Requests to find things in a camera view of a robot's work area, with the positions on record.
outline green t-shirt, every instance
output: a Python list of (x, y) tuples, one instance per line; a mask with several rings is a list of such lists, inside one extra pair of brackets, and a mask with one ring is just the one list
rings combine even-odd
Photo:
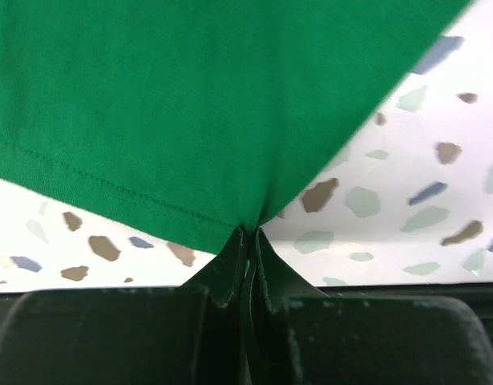
[(0, 0), (0, 177), (216, 253), (468, 0)]

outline stitched seam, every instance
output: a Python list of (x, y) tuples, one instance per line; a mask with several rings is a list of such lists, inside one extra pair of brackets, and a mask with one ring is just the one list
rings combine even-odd
[(141, 199), (144, 199), (144, 200), (147, 200), (147, 201), (151, 201), (157, 205), (161, 205), (161, 206), (165, 206), (165, 207), (168, 207), (170, 209), (175, 209), (177, 211), (180, 211), (181, 213), (186, 213), (186, 214), (189, 214), (189, 215), (192, 215), (194, 217), (199, 217), (200, 219), (204, 219), (206, 221), (210, 221), (210, 222), (213, 222), (213, 223), (216, 223), (218, 225), (223, 225), (223, 226), (227, 226), (227, 227), (236, 227), (234, 225), (230, 225), (229, 223), (226, 223), (226, 222), (223, 222), (223, 221), (219, 221), (217, 219), (214, 219), (214, 218), (211, 218), (211, 217), (206, 217), (205, 215), (201, 215), (199, 213), (194, 213), (192, 211), (189, 211), (189, 210), (186, 210), (186, 209), (182, 209), (181, 207), (179, 206), (175, 206), (175, 205), (171, 205), (169, 203), (166, 203), (166, 202), (163, 202), (163, 201), (160, 201), (159, 199), (156, 199), (156, 198), (153, 198), (153, 197), (149, 197), (148, 195), (143, 195), (143, 194), (140, 194), (138, 192), (135, 192), (135, 191), (131, 191), (127, 188), (124, 188), (124, 187), (121, 187), (121, 186), (118, 186), (116, 184), (113, 184), (111, 183), (110, 181), (108, 180), (104, 180), (104, 179), (100, 179), (98, 178), (97, 176), (93, 176), (91, 174), (88, 174), (87, 172), (84, 172), (82, 170), (79, 170), (73, 166), (70, 166), (69, 164), (64, 164), (63, 162), (59, 162), (58, 160), (53, 160), (51, 158), (48, 158), (46, 156), (44, 156), (43, 154), (40, 154), (39, 152), (34, 152), (34, 151), (31, 151), (27, 148), (23, 148), (23, 147), (20, 147), (16, 144), (12, 144), (12, 143), (9, 143), (9, 142), (6, 142), (5, 140), (1, 140), (0, 139), (0, 144), (3, 145), (3, 146), (7, 146), (7, 147), (11, 147), (11, 148), (15, 148), (21, 152), (25, 152), (26, 154), (29, 154), (31, 156), (35, 156), (41, 160), (44, 160), (48, 163), (52, 163), (52, 164), (58, 164), (68, 170), (71, 170), (73, 172), (76, 172), (78, 173), (79, 175), (81, 176), (84, 176), (86, 178), (89, 178), (89, 179), (92, 179), (92, 180), (96, 180), (98, 181), (99, 183), (101, 184), (105, 184), (109, 187), (112, 187), (116, 190), (119, 190), (123, 193), (127, 193), (129, 195), (132, 195), (134, 197), (138, 197), (138, 198), (141, 198)]

